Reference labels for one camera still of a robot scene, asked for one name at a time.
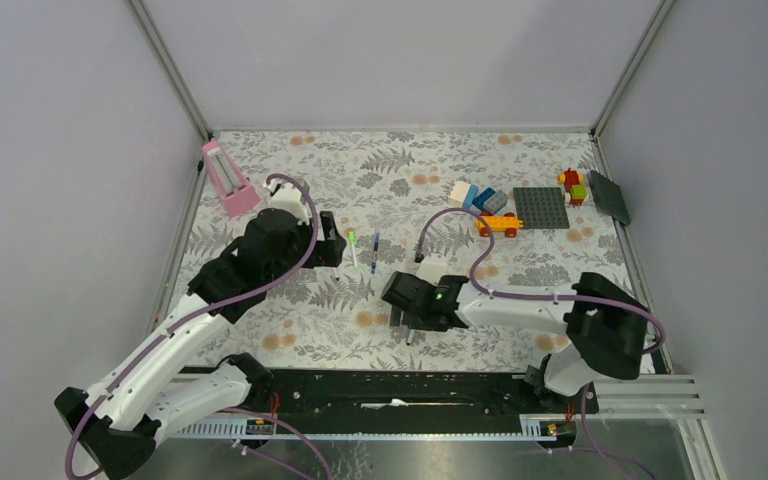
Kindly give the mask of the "blue gel pen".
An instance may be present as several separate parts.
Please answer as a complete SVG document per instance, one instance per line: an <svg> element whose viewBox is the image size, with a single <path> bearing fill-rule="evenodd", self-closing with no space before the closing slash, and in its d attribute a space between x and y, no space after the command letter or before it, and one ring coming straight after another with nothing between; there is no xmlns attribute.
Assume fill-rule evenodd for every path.
<svg viewBox="0 0 768 480"><path fill-rule="evenodd" d="M373 237L373 245L371 250L371 261L370 261L370 274L375 275L377 271L377 264L378 264L378 252L380 248L380 229L376 229L374 237Z"/></svg>

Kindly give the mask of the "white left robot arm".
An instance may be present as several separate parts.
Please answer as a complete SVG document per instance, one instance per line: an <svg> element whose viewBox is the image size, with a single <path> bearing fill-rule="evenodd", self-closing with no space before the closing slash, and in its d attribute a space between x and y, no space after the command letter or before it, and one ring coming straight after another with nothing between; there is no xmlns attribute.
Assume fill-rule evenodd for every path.
<svg viewBox="0 0 768 480"><path fill-rule="evenodd" d="M256 411L273 400L272 373L248 353L173 390L167 384L207 341L233 326L299 269L336 267L347 242L332 212L317 220L267 208L243 235L205 263L157 329L119 366L86 389L65 388L54 405L72 433L65 471L83 448L110 479L135 473L170 435L226 408Z"/></svg>

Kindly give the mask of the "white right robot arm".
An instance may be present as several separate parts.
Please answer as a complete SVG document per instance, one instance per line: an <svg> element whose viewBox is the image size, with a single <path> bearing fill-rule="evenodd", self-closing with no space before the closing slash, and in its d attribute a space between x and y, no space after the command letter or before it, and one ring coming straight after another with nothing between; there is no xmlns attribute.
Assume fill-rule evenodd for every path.
<svg viewBox="0 0 768 480"><path fill-rule="evenodd" d="M412 330L507 326L566 337L569 346L549 356L533 386L535 402L549 412L561 410L588 383L640 375L649 312L597 273L585 272L567 288L514 289L477 286L461 275L431 283L396 272L381 298Z"/></svg>

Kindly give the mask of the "white pen green tip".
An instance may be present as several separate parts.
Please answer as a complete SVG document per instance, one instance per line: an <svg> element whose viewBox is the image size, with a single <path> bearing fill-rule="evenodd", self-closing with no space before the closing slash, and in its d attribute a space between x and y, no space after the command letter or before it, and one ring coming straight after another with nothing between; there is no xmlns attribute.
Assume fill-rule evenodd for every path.
<svg viewBox="0 0 768 480"><path fill-rule="evenodd" d="M359 264L359 261L358 261L357 249L356 249L357 237L356 237L356 233L355 233L354 230L349 230L348 231L348 242L349 242L349 248L350 248L351 260L352 260L353 268L356 271L359 271L360 270L360 264Z"/></svg>

